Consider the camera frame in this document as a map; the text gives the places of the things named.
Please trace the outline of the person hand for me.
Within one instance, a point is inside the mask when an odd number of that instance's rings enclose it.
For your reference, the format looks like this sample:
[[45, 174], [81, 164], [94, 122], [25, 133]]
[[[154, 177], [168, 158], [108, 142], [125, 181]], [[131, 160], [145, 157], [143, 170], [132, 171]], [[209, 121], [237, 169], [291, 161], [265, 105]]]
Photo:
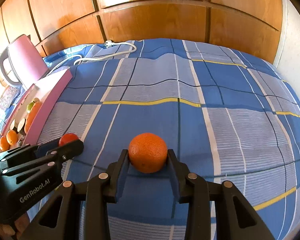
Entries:
[[29, 224], [30, 219], [27, 213], [24, 213], [13, 223], [0, 223], [0, 239], [20, 239]]

